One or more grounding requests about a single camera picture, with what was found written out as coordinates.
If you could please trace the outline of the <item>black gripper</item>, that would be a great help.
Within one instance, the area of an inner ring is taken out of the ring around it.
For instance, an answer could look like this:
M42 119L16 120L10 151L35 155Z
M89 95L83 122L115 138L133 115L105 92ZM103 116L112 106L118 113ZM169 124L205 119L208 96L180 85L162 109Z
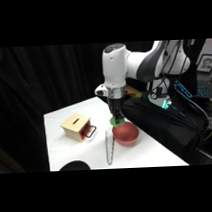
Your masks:
M117 98L117 99L108 99L108 107L110 111L113 111L113 116L115 118L115 123L119 123L119 118L120 118L120 124L125 124L125 117L124 114L122 113L122 106L124 103L124 98Z

